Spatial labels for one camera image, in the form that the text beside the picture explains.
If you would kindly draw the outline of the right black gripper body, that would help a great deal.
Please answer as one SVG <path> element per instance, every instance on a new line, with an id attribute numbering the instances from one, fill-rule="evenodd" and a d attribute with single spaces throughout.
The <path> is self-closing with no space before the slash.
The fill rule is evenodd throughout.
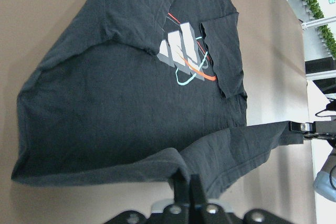
<path id="1" fill-rule="evenodd" d="M 304 134 L 305 137 L 335 141 L 335 120 L 315 121 L 308 123 L 306 128 L 307 132 Z"/>

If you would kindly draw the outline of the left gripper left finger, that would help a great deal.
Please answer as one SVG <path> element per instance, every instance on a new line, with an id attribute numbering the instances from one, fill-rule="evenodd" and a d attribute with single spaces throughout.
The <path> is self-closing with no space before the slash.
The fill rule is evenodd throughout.
<path id="1" fill-rule="evenodd" d="M 190 204 L 190 188 L 188 180 L 178 170 L 171 177 L 174 191 L 174 202 L 181 205 Z"/>

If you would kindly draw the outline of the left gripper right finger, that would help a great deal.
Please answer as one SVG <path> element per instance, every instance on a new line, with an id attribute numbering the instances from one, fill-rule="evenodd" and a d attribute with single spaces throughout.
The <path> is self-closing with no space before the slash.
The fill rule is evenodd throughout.
<path id="1" fill-rule="evenodd" d="M 192 208 L 195 210 L 203 208 L 208 203 L 199 174 L 191 175 L 190 201 Z"/>

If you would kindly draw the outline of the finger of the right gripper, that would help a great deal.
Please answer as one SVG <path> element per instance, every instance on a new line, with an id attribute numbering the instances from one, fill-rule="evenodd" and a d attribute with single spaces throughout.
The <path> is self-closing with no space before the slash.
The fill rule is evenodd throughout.
<path id="1" fill-rule="evenodd" d="M 306 124 L 289 121 L 289 131 L 292 131 L 292 132 L 306 132 Z"/>

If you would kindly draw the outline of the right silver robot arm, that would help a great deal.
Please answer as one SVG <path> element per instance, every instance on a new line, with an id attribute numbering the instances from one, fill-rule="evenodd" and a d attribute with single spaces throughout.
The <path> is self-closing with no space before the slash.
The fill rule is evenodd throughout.
<path id="1" fill-rule="evenodd" d="M 289 130 L 301 133 L 307 140 L 327 141 L 332 147 L 323 167 L 314 179 L 314 190 L 324 198 L 335 202 L 335 120 L 312 123 L 289 122 Z"/>

